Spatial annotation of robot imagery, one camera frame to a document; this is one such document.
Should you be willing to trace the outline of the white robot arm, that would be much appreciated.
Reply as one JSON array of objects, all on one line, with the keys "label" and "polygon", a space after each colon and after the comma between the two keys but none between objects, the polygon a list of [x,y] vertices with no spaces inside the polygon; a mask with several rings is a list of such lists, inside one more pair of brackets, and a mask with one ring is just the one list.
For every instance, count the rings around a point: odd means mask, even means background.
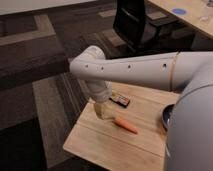
[{"label": "white robot arm", "polygon": [[93,100],[105,102],[112,82],[176,92],[168,122],[164,171],[213,171],[213,51],[107,59],[90,46],[69,62]]}]

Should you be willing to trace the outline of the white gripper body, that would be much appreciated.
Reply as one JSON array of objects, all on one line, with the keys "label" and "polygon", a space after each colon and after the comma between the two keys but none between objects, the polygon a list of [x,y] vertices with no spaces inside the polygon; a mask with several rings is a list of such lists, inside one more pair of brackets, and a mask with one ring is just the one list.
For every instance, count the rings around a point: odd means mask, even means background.
[{"label": "white gripper body", "polygon": [[98,103],[106,102],[112,95],[112,85],[107,81],[89,81],[87,87],[91,98]]}]

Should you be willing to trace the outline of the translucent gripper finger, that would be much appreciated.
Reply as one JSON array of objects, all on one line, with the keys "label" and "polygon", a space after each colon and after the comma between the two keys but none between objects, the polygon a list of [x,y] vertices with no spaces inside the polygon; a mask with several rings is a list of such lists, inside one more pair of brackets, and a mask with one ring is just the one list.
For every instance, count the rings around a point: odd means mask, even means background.
[{"label": "translucent gripper finger", "polygon": [[106,106],[104,103],[95,103],[94,110],[99,119],[106,118]]}]

